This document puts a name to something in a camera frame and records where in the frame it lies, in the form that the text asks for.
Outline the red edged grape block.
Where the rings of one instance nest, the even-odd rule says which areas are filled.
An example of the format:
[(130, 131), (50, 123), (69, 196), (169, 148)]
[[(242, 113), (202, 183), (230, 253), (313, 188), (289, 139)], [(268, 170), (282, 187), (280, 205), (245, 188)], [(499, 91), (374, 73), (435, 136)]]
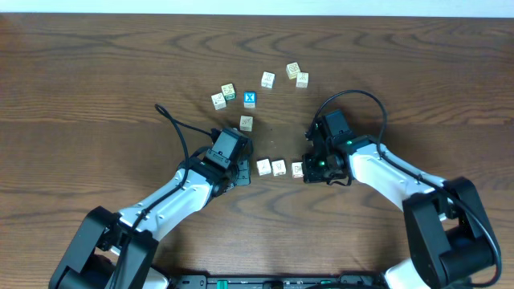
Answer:
[(292, 177), (293, 178), (302, 178), (303, 176), (304, 176), (303, 163), (302, 162), (293, 162), (292, 163)]

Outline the yellow edged white block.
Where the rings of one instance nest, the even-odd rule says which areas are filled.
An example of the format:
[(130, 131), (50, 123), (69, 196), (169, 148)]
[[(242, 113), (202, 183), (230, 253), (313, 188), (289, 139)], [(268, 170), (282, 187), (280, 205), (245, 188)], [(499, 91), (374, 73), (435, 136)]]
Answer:
[(287, 167), (284, 160), (277, 160), (271, 163), (272, 173), (274, 177), (284, 175), (287, 172)]

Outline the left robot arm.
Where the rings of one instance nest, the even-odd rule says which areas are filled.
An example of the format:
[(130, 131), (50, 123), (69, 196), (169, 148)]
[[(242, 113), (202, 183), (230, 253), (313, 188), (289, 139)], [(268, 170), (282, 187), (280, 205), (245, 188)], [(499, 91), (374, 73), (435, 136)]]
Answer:
[(153, 267), (160, 241), (185, 218), (235, 186), (249, 185), (250, 138), (222, 130), (183, 161), (173, 178), (116, 213), (90, 211), (51, 276), (51, 288), (168, 288)]

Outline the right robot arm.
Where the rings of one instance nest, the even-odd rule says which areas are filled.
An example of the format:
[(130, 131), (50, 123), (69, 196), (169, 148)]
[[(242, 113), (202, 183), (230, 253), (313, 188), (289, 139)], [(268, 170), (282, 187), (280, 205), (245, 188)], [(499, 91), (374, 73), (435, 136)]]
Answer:
[(310, 132), (304, 181), (375, 189), (403, 213), (410, 257), (380, 275), (380, 288), (487, 288), (502, 274), (501, 250), (475, 185), (436, 177), (350, 131)]

